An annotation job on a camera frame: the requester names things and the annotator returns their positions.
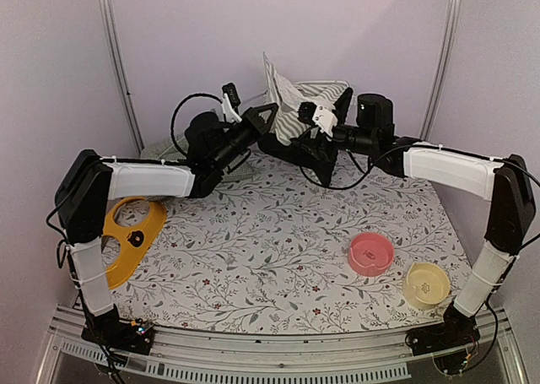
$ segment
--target red bowl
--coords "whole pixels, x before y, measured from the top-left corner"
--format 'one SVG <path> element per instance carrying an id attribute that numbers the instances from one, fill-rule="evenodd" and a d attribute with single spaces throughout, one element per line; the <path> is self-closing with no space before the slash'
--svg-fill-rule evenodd
<path id="1" fill-rule="evenodd" d="M 348 250 L 348 264 L 358 274 L 375 277 L 394 261 L 394 246 L 383 235 L 365 232 L 356 235 Z"/>

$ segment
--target metal grate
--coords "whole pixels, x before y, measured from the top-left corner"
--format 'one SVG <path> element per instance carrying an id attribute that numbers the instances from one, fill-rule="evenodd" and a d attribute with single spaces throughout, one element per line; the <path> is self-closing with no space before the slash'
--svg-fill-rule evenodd
<path id="1" fill-rule="evenodd" d="M 103 353 L 90 343 L 79 343 L 64 339 L 62 342 L 62 352 L 94 363 L 106 365 Z M 126 366 L 123 370 L 130 371 L 131 369 Z M 408 374 L 406 363 L 373 369 L 322 373 L 286 373 L 281 371 L 274 373 L 233 373 L 194 369 L 174 365 L 169 362 L 147 360 L 145 370 L 134 370 L 133 372 L 186 384 L 371 384 L 403 380 L 411 377 Z"/>

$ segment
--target robotic arm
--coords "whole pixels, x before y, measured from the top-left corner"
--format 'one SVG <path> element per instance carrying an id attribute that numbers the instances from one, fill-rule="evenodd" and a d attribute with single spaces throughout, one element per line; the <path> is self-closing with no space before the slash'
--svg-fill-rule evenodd
<path id="1" fill-rule="evenodd" d="M 323 107 L 303 103 L 300 121 L 318 127 L 319 134 L 296 144 L 320 160 L 331 157 L 334 149 L 365 154 L 370 166 L 385 173 L 455 187 L 491 202 L 482 251 L 465 286 L 446 309 L 444 322 L 408 334 L 414 354 L 463 345 L 472 338 L 478 341 L 474 316 L 510 271 L 536 213 L 525 161 L 514 154 L 507 159 L 485 158 L 415 138 L 397 138 L 392 102 L 382 95 L 359 95 L 358 107 L 358 126 L 353 127 L 339 123 Z"/>
<path id="2" fill-rule="evenodd" d="M 84 150 L 73 163 L 55 196 L 67 241 L 71 278 L 80 290 L 87 327 L 83 338 L 106 348 L 148 354 L 152 326 L 122 322 L 112 302 L 101 258 L 101 236 L 109 200 L 166 195 L 206 197 L 222 180 L 229 164 L 272 126 L 278 106 L 262 105 L 236 112 L 240 100 L 234 85 L 224 86 L 224 116 L 213 112 L 195 117 L 186 130 L 185 161 L 133 160 L 100 157 Z M 143 234 L 138 235 L 140 244 Z"/>

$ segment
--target white wall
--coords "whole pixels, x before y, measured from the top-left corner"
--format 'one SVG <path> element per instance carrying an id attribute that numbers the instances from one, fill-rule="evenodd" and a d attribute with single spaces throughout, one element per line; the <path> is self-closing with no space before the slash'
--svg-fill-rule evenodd
<path id="1" fill-rule="evenodd" d="M 387 95 L 397 131 L 418 135 L 448 0 L 113 0 L 134 110 L 145 143 L 169 135 L 186 95 L 236 83 L 265 88 L 262 51 L 293 81 L 343 78 Z M 212 101 L 189 103 L 185 128 Z"/>
<path id="2" fill-rule="evenodd" d="M 540 175 L 540 0 L 462 0 L 431 141 L 481 154 L 522 155 Z M 535 188 L 537 203 L 540 191 Z M 452 223 L 476 259 L 488 205 L 440 189 Z M 535 222 L 531 232 L 540 231 Z M 496 297 L 509 315 L 531 382 L 540 382 L 540 243 L 521 253 Z"/>
<path id="3" fill-rule="evenodd" d="M 134 154 L 98 0 L 0 0 L 0 381 L 35 379 L 57 302 L 73 298 L 45 226 L 78 151 Z"/>

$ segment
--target floral pattern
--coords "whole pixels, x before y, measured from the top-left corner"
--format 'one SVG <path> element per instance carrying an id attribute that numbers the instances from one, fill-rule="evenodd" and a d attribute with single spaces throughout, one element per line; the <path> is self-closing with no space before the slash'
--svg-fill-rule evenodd
<path id="1" fill-rule="evenodd" d="M 170 199 L 168 218 L 133 276 L 112 291 L 124 317 L 174 327 L 235 333 L 341 333 L 440 319 L 403 299 L 414 262 L 434 262 L 463 286 L 470 266 L 433 187 L 379 170 L 359 186 L 331 191 L 310 184 L 297 166 L 254 153 L 256 175 L 221 184 L 204 199 Z M 360 176 L 340 156 L 333 183 Z M 136 224 L 145 202 L 128 204 L 120 224 Z M 347 263 L 361 232 L 396 247 L 381 276 L 359 276 Z M 107 264 L 118 252 L 104 250 Z"/>

